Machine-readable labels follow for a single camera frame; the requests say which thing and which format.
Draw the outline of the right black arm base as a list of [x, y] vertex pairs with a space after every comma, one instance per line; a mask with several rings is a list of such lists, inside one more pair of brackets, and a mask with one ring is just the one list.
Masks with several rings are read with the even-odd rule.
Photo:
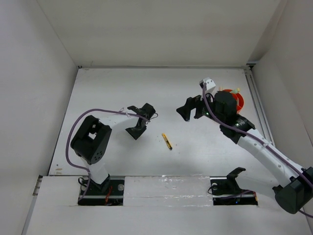
[[245, 168], [238, 167], [226, 176], [210, 177], [210, 187], [207, 193], [212, 195], [214, 206], [258, 205], [256, 193], [239, 188], [235, 181], [236, 177], [245, 170]]

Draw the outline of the yellow highlighter marker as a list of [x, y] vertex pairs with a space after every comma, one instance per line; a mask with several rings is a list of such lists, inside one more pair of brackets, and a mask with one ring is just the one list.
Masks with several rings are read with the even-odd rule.
[[232, 90], [231, 92], [232, 92], [233, 94], [238, 94], [238, 93], [240, 92], [240, 89], [237, 88], [237, 89]]

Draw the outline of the yellow black utility knife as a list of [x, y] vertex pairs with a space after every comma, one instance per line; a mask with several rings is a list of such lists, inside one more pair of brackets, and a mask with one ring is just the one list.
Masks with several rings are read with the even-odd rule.
[[166, 136], [164, 133], [162, 133], [162, 137], [163, 137], [163, 139], [164, 139], [164, 141], [165, 141], [167, 147], [168, 147], [170, 150], [172, 150], [173, 147], [172, 147], [172, 145], [170, 144], [170, 142], [169, 142], [167, 136]]

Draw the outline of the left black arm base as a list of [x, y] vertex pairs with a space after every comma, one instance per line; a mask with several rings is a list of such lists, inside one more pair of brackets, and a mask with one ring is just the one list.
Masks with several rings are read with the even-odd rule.
[[101, 189], [93, 181], [88, 188], [87, 177], [79, 177], [79, 206], [123, 206], [125, 177], [114, 176], [104, 183]]

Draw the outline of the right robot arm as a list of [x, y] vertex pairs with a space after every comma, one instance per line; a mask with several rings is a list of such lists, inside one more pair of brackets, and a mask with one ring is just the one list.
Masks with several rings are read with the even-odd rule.
[[246, 169], [237, 167], [222, 180], [211, 181], [208, 189], [222, 199], [238, 198], [246, 193], [258, 192], [272, 198], [286, 212], [296, 214], [313, 198], [313, 169], [304, 168], [281, 153], [265, 139], [255, 125], [239, 114], [241, 106], [234, 91], [214, 92], [215, 82], [206, 78], [200, 81], [202, 94], [189, 97], [176, 112], [190, 120], [207, 117], [220, 125], [220, 131], [233, 143], [250, 153], [275, 178], [273, 182], [249, 177]]

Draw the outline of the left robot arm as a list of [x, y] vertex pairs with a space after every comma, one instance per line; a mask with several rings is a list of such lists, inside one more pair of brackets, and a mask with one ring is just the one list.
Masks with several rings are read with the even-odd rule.
[[80, 168], [88, 172], [87, 188], [92, 186], [98, 194], [104, 194], [109, 189], [111, 177], [102, 158], [112, 131], [125, 130], [137, 140], [146, 131], [146, 125], [155, 113], [154, 107], [145, 103], [141, 108], [129, 106], [124, 112], [92, 109], [82, 115], [85, 119], [74, 137], [68, 139], [66, 150], [73, 149], [83, 160], [85, 166]]

